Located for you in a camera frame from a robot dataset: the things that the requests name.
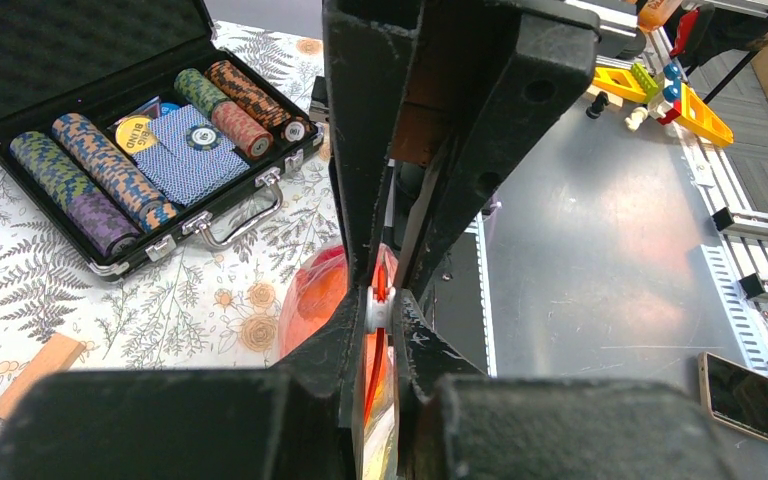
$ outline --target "black poker chip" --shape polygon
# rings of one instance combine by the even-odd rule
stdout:
[[[206,152],[222,143],[222,132],[209,123],[193,125],[187,130],[187,145],[194,150]]]

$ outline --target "open case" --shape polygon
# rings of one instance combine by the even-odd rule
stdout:
[[[323,129],[306,112],[235,55],[215,48],[212,38],[212,22],[202,0],[0,1],[0,165],[105,280],[117,280],[163,258],[194,233],[208,248],[228,246],[281,208],[280,176],[300,168],[322,142]],[[157,96],[185,106],[189,102],[173,87],[178,73],[188,68],[204,72],[220,60],[230,61],[300,119],[304,135],[290,142],[269,130],[274,144],[263,156],[251,160],[240,154],[248,170],[194,204],[176,205],[175,217],[154,230],[141,231],[122,251],[107,257],[99,252],[10,151],[12,139],[23,132],[51,136],[52,123],[66,113],[85,116],[115,144],[109,125]],[[272,205],[224,239],[216,239],[210,232],[211,219],[261,188],[271,191]]]

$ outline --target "case handle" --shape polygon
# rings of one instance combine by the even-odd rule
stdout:
[[[200,215],[193,220],[187,222],[183,227],[184,235],[190,233],[198,233],[201,235],[202,240],[207,243],[208,247],[213,250],[224,250],[231,246],[235,240],[249,233],[261,223],[269,220],[281,210],[281,205],[284,203],[284,193],[281,191],[281,187],[278,185],[278,181],[281,179],[281,170],[277,167],[272,167],[262,175],[255,179],[256,187],[266,187],[272,192],[275,197],[275,201],[272,205],[261,210],[257,215],[249,218],[242,225],[234,229],[224,240],[217,240],[210,231],[210,214],[205,212],[206,215]]]

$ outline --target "floral tablecloth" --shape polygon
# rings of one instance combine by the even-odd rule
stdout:
[[[217,45],[239,55],[307,110],[323,69],[319,40],[216,22]],[[290,280],[323,243],[339,237],[320,156],[281,181],[280,213],[222,253],[190,239],[158,263],[110,284],[0,168],[0,395],[54,333],[86,343],[80,368],[268,366]],[[254,198],[214,227],[244,221]]]

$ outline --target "case lid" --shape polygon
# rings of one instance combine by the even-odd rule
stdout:
[[[0,122],[211,33],[203,0],[0,0]]]

